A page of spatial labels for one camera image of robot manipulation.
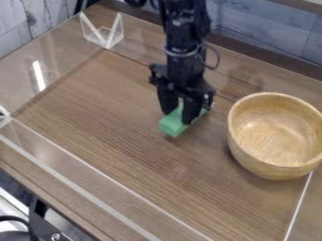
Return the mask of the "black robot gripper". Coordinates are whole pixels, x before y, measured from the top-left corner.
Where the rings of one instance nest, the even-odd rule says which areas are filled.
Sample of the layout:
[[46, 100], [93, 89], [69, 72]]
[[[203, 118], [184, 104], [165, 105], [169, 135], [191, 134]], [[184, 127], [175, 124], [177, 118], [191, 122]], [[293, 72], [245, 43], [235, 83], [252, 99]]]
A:
[[183, 124], [189, 125], [200, 116], [204, 94], [215, 95], [215, 89], [204, 80], [205, 52], [200, 51], [188, 57], [167, 58], [167, 63], [149, 65], [149, 83], [157, 89], [160, 110], [168, 115], [179, 106], [183, 97]]

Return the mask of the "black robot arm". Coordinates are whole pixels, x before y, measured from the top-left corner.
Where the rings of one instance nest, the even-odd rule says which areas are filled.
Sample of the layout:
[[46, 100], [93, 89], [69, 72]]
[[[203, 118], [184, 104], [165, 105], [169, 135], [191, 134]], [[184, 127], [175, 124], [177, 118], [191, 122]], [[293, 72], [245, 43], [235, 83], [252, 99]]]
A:
[[159, 10], [165, 63], [149, 64], [149, 83], [157, 89], [160, 110], [168, 115], [183, 99], [181, 122], [189, 125], [212, 105], [215, 88], [204, 80], [205, 43], [211, 21], [205, 0], [124, 0], [132, 8], [149, 3]]

